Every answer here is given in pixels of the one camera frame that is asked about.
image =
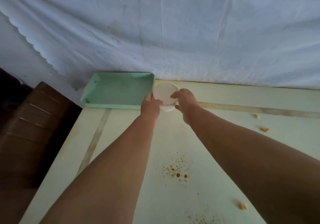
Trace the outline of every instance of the person's right arm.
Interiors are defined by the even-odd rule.
[[[320,223],[320,161],[201,108],[187,89],[176,108],[267,223]]]

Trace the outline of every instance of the forearm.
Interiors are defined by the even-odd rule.
[[[318,160],[200,107],[190,110],[189,118],[200,141],[265,220],[310,221],[310,213],[320,210]]]
[[[42,223],[131,223],[155,120],[139,116],[71,183]]]

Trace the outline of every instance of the white wall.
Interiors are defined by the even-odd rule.
[[[34,50],[8,18],[0,13],[0,67],[34,88],[44,81],[58,92],[82,106],[77,92],[67,79],[57,73],[46,60]]]

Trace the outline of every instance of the green tray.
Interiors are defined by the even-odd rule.
[[[80,101],[92,108],[139,109],[152,91],[154,78],[150,72],[99,72],[90,79]]]

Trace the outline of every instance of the white lid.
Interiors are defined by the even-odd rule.
[[[174,105],[178,99],[173,99],[170,96],[172,93],[178,91],[178,87],[169,82],[159,83],[153,90],[153,97],[163,101],[163,105],[160,108],[163,111],[171,111],[174,109]]]

